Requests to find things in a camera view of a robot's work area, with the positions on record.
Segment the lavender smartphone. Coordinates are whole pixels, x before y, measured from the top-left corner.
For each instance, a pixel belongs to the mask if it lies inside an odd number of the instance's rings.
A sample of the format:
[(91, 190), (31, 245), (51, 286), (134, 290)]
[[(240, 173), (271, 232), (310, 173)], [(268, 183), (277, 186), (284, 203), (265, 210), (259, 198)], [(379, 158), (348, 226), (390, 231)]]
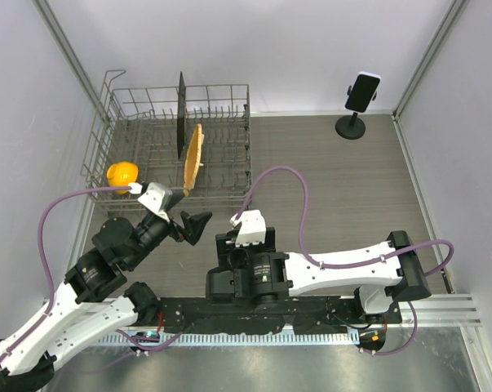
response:
[(370, 102), (375, 100), (381, 82), (378, 74), (361, 71), (352, 86), (348, 88), (348, 98), (344, 104), (346, 110), (365, 113)]

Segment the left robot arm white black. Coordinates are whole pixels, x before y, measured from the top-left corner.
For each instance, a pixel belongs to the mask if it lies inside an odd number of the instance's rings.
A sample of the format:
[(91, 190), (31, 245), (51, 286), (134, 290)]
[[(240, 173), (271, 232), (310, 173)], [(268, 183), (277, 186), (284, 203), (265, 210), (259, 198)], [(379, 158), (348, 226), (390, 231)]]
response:
[(157, 207), (133, 225), (115, 216), (93, 237), (84, 253), (51, 296), (25, 325), (0, 340), (0, 391), (38, 391), (55, 372), (101, 337), (122, 327), (148, 326), (158, 315), (159, 300), (146, 283), (132, 283), (105, 304), (133, 271), (166, 238), (196, 244), (211, 212), (181, 212), (178, 225), (169, 211), (182, 198), (180, 191), (155, 194)]

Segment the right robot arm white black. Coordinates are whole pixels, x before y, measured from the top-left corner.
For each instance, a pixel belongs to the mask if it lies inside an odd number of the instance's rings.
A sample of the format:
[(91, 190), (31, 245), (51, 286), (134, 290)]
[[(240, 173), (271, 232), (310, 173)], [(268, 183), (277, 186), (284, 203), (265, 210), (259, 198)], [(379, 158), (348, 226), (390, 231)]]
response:
[(213, 303), (262, 305), (331, 287), (353, 286), (353, 313), (374, 321), (394, 302), (418, 301), (432, 292), (409, 235), (392, 231), (375, 245), (314, 255), (279, 252), (273, 227), (264, 240), (244, 243), (236, 230), (215, 237), (217, 267), (206, 274), (206, 298)]

